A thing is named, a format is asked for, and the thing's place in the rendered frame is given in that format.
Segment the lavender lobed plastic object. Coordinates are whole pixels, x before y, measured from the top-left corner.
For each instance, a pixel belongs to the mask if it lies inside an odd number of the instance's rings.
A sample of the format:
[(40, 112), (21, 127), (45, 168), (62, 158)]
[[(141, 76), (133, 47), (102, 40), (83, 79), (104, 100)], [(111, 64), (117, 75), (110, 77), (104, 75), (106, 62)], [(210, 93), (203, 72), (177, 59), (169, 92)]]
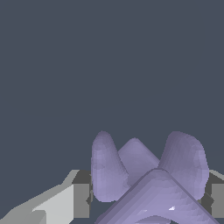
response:
[(210, 170), (200, 141), (183, 132), (156, 157), (137, 138), (117, 149), (102, 131), (92, 145), (93, 192), (113, 205), (95, 224), (219, 224), (200, 204)]

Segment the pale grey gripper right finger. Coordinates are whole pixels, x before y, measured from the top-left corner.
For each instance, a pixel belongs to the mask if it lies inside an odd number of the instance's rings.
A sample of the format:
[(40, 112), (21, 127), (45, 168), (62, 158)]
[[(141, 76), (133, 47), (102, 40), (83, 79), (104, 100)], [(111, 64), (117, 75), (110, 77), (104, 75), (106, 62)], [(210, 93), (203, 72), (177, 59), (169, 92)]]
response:
[(215, 218), (224, 219), (224, 174), (209, 171), (204, 196), (200, 204)]

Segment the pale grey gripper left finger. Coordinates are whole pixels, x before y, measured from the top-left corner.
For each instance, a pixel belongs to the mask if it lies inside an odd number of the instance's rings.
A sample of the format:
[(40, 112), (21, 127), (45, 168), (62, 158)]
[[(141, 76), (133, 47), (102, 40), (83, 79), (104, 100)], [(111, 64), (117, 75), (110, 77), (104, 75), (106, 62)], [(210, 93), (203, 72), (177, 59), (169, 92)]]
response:
[(92, 201), (90, 171), (71, 170), (60, 185), (14, 207), (0, 224), (70, 224), (90, 216)]

